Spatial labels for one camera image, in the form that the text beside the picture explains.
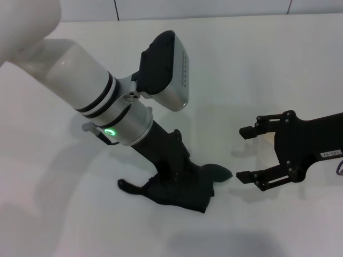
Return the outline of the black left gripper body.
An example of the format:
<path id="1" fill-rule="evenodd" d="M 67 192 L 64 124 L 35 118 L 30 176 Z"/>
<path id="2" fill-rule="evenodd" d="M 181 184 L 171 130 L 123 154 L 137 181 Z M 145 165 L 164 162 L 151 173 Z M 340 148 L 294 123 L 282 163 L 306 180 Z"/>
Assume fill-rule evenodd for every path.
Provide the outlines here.
<path id="1" fill-rule="evenodd" d="M 153 164 L 164 161 L 168 166 L 185 164 L 185 145 L 178 129 L 165 131 L 156 121 L 145 137 L 131 146 Z"/>

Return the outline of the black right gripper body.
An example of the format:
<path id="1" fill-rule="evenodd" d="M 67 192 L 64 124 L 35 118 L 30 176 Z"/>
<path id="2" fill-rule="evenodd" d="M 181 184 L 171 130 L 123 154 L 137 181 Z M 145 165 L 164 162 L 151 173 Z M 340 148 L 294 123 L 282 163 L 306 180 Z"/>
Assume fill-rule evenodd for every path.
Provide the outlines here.
<path id="1" fill-rule="evenodd" d="M 281 170 L 292 182 L 302 182 L 314 163 L 342 157 L 342 113 L 302 120 L 286 111 L 274 146 Z"/>

